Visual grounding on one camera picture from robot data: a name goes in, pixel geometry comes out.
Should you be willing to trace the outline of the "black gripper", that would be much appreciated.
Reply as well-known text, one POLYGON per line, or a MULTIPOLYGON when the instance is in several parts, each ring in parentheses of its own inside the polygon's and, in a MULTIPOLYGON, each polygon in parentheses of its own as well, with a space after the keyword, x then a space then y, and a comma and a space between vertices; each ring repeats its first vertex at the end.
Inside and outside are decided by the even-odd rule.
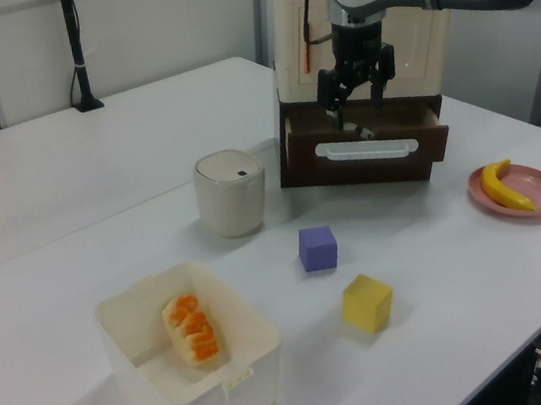
POLYGON ((395 54, 392 45, 381 41, 380 21, 355 27, 333 24, 331 30, 335 68, 317 72, 316 102, 340 130, 343 107, 353 91, 350 84, 369 80, 371 103, 381 108, 386 84, 395 77, 395 54))

